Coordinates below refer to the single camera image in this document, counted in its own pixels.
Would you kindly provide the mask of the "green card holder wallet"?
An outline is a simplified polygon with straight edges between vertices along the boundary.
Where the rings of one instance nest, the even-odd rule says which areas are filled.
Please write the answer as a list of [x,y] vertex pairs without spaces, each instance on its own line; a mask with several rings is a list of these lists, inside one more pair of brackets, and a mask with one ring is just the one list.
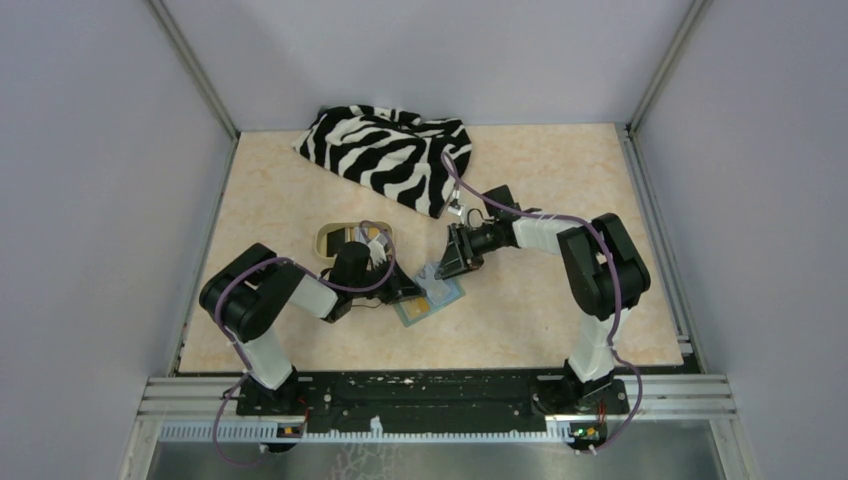
[[[440,310],[465,296],[465,290],[462,288],[457,279],[451,278],[447,280],[438,280],[435,278],[437,266],[437,262],[427,263],[412,277],[418,285],[426,290],[425,297],[430,303],[431,311],[425,318],[435,315]],[[406,301],[400,302],[394,306],[395,312],[398,314],[398,317],[404,327],[412,327],[416,323],[425,319],[422,318],[414,324],[407,323],[402,308],[402,304],[404,302]]]

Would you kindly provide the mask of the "beige oval tray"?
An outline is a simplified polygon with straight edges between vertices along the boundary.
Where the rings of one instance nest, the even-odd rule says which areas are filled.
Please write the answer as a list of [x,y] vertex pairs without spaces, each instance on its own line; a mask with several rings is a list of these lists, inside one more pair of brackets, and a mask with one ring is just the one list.
[[315,235],[314,254],[325,263],[331,264],[345,243],[369,244],[374,240],[388,251],[386,237],[393,237],[393,228],[386,222],[377,221],[375,226],[361,226],[360,221],[327,223]]

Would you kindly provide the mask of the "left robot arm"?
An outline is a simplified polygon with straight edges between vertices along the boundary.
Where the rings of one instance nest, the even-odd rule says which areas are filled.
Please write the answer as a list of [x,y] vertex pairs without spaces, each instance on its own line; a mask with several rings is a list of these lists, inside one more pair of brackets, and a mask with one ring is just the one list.
[[207,281],[199,305],[234,344],[263,404],[285,414],[300,399],[296,368],[273,329],[286,306],[334,323],[359,298],[393,305],[424,295],[376,240],[342,244],[322,274],[255,243]]

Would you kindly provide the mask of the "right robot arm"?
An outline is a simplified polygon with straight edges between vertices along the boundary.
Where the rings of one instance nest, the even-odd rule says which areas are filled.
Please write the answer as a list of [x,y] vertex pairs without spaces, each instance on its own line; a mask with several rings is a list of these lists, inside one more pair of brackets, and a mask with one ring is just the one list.
[[650,273],[620,217],[605,213],[588,227],[538,209],[519,210],[508,186],[483,193],[490,217],[477,227],[453,223],[435,277],[450,279],[480,269],[484,256],[505,247],[560,257],[572,295],[583,312],[580,336],[564,365],[563,398],[576,412],[590,411],[612,380],[610,345],[650,289]]

